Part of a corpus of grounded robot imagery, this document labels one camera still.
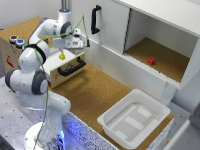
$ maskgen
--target white plastic bin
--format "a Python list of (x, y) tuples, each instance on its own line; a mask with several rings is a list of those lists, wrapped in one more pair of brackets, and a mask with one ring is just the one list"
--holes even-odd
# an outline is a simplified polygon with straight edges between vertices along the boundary
[(122, 147), (136, 149), (169, 113), (169, 108), (135, 89), (101, 115), (98, 122)]

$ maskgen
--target green cable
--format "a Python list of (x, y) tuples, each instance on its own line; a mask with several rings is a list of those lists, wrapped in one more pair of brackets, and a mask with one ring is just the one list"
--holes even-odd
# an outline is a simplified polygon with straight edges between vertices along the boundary
[[(88, 35), (87, 35), (87, 30), (86, 30), (86, 27), (85, 27), (84, 11), (83, 11), (83, 15), (82, 15), (82, 17), (81, 17), (81, 20), (79, 21), (79, 23), (77, 24), (77, 26), (76, 26), (75, 28), (77, 28), (77, 27), (81, 24), (82, 20), (83, 20), (83, 24), (84, 24), (84, 28), (85, 28), (86, 37), (87, 37), (87, 39), (89, 39), (89, 38), (88, 38)], [(55, 38), (55, 37), (61, 37), (61, 36), (64, 36), (64, 35), (69, 35), (70, 33), (72, 33), (72, 32), (74, 31), (75, 28), (73, 28), (73, 29), (72, 29), (71, 31), (69, 31), (68, 33), (64, 33), (64, 34), (61, 34), (61, 35), (55, 35), (55, 36), (48, 36), (48, 37), (42, 38), (42, 39), (40, 39), (40, 40), (37, 42), (37, 44), (40, 43), (41, 41), (45, 40), (45, 39), (48, 39), (48, 38)], [(40, 65), (42, 66), (43, 73), (46, 74), (45, 69), (44, 69), (43, 64), (42, 64), (42, 61), (40, 60), (40, 57), (39, 57), (39, 55), (38, 55), (38, 52), (37, 52), (36, 49), (34, 49), (34, 50), (35, 50), (37, 59), (38, 59), (38, 61), (40, 62)], [(40, 131), (39, 131), (39, 133), (38, 133), (37, 139), (36, 139), (36, 141), (35, 141), (35, 145), (34, 145), (33, 150), (35, 150), (35, 148), (36, 148), (36, 145), (37, 145), (37, 142), (38, 142), (40, 133), (41, 133), (41, 131), (42, 131), (42, 127), (43, 127), (43, 125), (44, 125), (44, 122), (45, 122), (46, 116), (47, 116), (47, 106), (48, 106), (48, 100), (49, 100), (49, 94), (48, 94), (48, 93), (49, 93), (49, 90), (48, 90), (48, 88), (47, 88), (47, 92), (46, 92), (46, 93), (47, 93), (47, 98), (46, 98), (45, 116), (44, 116), (44, 119), (43, 119), (43, 122), (42, 122), (42, 126), (41, 126), (41, 128), (40, 128)]]

